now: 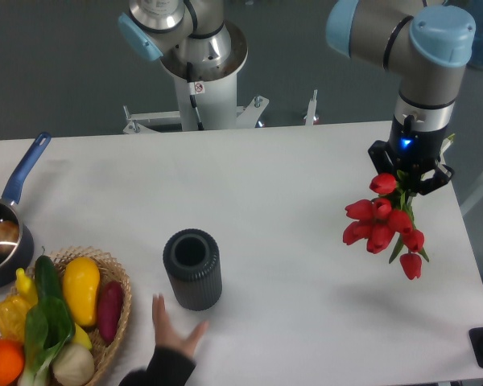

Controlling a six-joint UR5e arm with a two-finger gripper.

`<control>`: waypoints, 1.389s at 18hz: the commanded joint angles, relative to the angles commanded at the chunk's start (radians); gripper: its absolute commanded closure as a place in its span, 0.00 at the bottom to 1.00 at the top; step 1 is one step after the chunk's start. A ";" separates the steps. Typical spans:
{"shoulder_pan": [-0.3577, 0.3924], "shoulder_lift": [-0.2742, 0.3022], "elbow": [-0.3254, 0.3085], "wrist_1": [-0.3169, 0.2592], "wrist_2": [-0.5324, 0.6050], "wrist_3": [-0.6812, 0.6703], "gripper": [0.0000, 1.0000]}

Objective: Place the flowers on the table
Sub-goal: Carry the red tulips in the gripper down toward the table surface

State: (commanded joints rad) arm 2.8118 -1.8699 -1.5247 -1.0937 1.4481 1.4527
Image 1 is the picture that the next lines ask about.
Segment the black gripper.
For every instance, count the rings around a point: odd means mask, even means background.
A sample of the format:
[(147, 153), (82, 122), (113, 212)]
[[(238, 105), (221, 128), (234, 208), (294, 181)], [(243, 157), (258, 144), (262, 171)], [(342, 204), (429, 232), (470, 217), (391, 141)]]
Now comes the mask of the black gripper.
[(404, 125), (392, 121), (388, 142), (375, 141), (368, 149), (369, 157), (378, 174), (396, 175), (394, 166), (434, 166), (433, 176), (421, 180), (417, 193), (428, 195), (446, 186), (455, 171), (440, 161), (440, 148), (448, 126), (434, 131), (419, 131), (423, 123), (407, 118)]

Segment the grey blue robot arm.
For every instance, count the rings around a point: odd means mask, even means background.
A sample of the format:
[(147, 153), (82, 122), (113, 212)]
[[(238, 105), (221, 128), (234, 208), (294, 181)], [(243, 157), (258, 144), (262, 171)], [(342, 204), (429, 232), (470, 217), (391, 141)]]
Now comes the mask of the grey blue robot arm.
[(430, 194), (454, 175), (441, 147), (475, 30), (471, 14), (442, 1), (338, 1), (328, 16), (332, 49), (401, 78), (390, 136), (368, 153), (409, 193)]

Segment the black sleeved forearm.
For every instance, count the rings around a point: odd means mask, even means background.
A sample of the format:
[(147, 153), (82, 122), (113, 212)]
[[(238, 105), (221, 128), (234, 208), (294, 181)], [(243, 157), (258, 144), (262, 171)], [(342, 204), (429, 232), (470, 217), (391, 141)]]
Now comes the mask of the black sleeved forearm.
[(196, 363), (176, 350), (156, 347), (146, 369), (129, 372), (120, 386), (182, 386), (196, 367)]

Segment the silver second robot arm base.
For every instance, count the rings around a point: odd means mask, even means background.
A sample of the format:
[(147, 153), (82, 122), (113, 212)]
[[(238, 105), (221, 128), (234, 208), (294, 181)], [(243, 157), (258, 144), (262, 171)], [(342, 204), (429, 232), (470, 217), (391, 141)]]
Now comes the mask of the silver second robot arm base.
[(248, 56), (246, 37), (225, 18), (222, 1), (130, 1), (118, 28), (138, 56), (187, 81), (236, 74)]

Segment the person's bare hand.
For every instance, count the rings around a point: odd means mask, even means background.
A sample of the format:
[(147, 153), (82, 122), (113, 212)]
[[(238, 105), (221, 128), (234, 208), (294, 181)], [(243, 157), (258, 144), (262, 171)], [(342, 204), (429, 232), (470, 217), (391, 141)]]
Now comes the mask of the person's bare hand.
[(188, 336), (179, 335), (171, 323), (162, 294), (153, 296), (152, 322), (155, 330), (155, 346), (171, 349), (189, 359), (194, 358), (196, 348), (209, 326), (208, 321), (203, 321), (197, 324)]

